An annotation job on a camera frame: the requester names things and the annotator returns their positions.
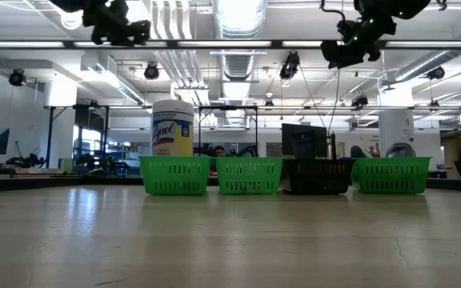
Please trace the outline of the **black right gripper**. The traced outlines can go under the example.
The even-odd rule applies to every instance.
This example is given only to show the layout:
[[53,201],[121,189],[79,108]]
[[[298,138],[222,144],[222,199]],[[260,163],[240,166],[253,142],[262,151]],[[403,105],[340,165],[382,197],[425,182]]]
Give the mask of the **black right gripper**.
[[377,61],[381,53],[376,42],[385,34],[395,35],[396,26],[389,15],[373,16],[360,22],[340,21],[337,27],[343,43],[324,40],[320,46],[328,68],[341,69],[362,63],[366,55],[368,62]]

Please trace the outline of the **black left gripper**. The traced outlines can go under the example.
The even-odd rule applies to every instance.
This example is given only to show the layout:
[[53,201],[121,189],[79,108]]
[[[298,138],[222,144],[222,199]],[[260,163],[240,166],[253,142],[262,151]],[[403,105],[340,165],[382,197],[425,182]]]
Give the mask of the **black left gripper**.
[[125,0],[85,0],[82,4],[82,24],[93,26],[91,41],[102,45],[105,38],[113,46],[133,46],[134,43],[144,43],[150,39],[150,21],[140,20],[133,23],[138,32],[132,36],[126,14],[129,10]]

